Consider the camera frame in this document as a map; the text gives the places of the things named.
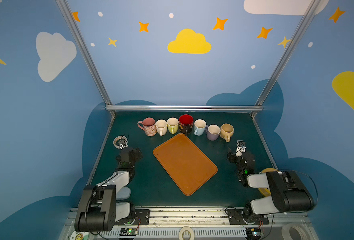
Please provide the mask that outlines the orange plastic tray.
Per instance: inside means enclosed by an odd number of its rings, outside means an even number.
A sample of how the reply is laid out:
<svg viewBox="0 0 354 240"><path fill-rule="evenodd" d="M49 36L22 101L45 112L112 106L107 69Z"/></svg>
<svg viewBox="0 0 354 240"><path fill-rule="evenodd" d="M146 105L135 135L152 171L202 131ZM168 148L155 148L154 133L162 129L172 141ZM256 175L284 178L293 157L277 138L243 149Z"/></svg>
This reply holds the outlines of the orange plastic tray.
<svg viewBox="0 0 354 240"><path fill-rule="evenodd" d="M191 196L217 172L217 166L184 134L177 134L153 150L181 192Z"/></svg>

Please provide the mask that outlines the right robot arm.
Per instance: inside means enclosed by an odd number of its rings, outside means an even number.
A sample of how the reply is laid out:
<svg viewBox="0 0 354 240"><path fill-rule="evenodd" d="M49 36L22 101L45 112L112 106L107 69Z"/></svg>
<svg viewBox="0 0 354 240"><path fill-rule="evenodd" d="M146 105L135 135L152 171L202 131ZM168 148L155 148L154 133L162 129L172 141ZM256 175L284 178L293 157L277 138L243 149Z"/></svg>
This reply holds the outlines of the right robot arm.
<svg viewBox="0 0 354 240"><path fill-rule="evenodd" d="M237 167L237 176L246 188L267 189L270 195L246 203L243 215L260 217L267 214L307 212L316 206L297 173L294 171L272 171L255 173L254 155L248 152L228 150L227 159Z"/></svg>

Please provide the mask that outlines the light blue mug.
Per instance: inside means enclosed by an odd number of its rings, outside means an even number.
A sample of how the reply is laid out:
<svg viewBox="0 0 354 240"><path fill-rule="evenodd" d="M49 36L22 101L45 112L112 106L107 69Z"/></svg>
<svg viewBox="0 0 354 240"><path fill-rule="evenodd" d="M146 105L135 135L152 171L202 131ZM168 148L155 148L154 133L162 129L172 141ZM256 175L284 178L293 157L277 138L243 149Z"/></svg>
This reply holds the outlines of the light blue mug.
<svg viewBox="0 0 354 240"><path fill-rule="evenodd" d="M194 135L201 136L206 130L207 123L204 120L198 119L194 122Z"/></svg>

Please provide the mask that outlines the black skull mug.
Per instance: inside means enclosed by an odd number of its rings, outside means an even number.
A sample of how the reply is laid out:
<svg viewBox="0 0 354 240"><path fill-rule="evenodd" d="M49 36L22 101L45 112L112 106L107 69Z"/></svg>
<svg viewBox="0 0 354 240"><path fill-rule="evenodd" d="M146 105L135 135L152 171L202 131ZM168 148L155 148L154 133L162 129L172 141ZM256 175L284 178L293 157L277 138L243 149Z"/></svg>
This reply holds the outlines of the black skull mug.
<svg viewBox="0 0 354 240"><path fill-rule="evenodd" d="M193 129L194 118L191 115L181 115L179 117L179 131L188 136Z"/></svg>

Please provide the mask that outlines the lavender mug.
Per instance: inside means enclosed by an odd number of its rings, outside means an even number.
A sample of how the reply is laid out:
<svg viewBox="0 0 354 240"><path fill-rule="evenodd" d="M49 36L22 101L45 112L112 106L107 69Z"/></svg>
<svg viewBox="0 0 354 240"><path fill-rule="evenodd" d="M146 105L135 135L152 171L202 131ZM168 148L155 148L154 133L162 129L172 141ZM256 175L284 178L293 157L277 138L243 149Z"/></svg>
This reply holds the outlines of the lavender mug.
<svg viewBox="0 0 354 240"><path fill-rule="evenodd" d="M206 132L208 140L215 141L221 133L221 128L217 125L209 125L206 126Z"/></svg>

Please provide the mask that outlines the light green mug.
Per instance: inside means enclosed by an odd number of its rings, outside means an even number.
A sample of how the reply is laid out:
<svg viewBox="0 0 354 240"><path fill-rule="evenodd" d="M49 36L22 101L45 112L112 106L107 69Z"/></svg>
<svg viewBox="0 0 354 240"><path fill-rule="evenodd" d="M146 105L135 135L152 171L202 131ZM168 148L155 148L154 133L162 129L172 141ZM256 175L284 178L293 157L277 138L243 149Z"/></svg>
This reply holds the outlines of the light green mug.
<svg viewBox="0 0 354 240"><path fill-rule="evenodd" d="M168 131L174 135L179 130L179 120L177 118L169 118L167 120Z"/></svg>

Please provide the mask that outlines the beige ceramic teapot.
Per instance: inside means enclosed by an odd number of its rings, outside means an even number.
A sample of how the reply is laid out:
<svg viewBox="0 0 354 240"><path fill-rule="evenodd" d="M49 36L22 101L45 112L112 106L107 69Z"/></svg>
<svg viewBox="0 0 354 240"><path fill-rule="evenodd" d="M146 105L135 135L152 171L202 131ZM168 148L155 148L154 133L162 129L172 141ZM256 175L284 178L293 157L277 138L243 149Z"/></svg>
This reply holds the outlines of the beige ceramic teapot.
<svg viewBox="0 0 354 240"><path fill-rule="evenodd" d="M230 124L223 124L221 125L220 129L221 129L220 137L224 139L227 143L229 143L231 137L234 134L234 127Z"/></svg>

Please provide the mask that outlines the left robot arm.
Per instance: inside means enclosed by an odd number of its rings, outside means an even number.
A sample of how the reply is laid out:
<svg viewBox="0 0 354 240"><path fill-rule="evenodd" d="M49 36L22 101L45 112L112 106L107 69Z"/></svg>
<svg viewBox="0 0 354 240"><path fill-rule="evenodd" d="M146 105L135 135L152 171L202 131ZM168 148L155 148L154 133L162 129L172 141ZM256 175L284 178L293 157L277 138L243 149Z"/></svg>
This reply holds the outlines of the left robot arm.
<svg viewBox="0 0 354 240"><path fill-rule="evenodd" d="M123 147L116 156L113 175L97 185L87 185L78 205L74 229L79 232L109 232L117 222L129 224L136 219L135 207L124 202L131 194L127 185L135 175L135 164L143 158L140 148Z"/></svg>

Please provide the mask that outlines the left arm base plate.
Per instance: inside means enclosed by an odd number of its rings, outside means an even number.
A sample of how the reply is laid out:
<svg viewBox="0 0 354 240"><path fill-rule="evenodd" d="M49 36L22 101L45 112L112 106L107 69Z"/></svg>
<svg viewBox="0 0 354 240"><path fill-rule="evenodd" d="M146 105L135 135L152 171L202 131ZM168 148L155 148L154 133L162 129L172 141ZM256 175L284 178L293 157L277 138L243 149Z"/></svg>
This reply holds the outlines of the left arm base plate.
<svg viewBox="0 0 354 240"><path fill-rule="evenodd" d="M147 226L150 221L149 209L135 209L124 219L115 222L115 226Z"/></svg>

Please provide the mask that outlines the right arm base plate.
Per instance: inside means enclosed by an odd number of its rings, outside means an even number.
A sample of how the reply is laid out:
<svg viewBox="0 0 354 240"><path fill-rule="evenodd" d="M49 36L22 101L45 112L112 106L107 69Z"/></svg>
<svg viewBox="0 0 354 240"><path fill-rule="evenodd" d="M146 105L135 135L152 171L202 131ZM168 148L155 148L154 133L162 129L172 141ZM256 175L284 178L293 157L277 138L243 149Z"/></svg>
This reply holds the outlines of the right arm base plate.
<svg viewBox="0 0 354 240"><path fill-rule="evenodd" d="M255 215L243 209L226 208L225 213L231 225L268 225L270 223L267 215Z"/></svg>

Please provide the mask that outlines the cream white mug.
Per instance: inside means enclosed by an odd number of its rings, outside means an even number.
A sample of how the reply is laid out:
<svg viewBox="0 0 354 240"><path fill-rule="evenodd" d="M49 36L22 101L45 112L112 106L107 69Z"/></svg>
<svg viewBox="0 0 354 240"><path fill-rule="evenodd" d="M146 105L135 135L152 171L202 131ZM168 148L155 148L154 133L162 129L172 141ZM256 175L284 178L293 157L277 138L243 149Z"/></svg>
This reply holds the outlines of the cream white mug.
<svg viewBox="0 0 354 240"><path fill-rule="evenodd" d="M156 130L160 136L164 136L168 132L168 124L166 120L156 121Z"/></svg>

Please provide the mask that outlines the pink ghost mug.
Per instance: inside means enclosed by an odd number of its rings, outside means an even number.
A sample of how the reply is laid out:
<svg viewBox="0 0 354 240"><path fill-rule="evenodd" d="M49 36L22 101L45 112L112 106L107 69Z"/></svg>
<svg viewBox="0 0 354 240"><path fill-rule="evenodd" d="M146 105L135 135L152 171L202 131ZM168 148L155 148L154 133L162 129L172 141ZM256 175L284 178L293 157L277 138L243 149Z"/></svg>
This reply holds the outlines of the pink ghost mug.
<svg viewBox="0 0 354 240"><path fill-rule="evenodd" d="M138 121L138 127L149 137L157 134L156 121L153 118L146 118L143 121Z"/></svg>

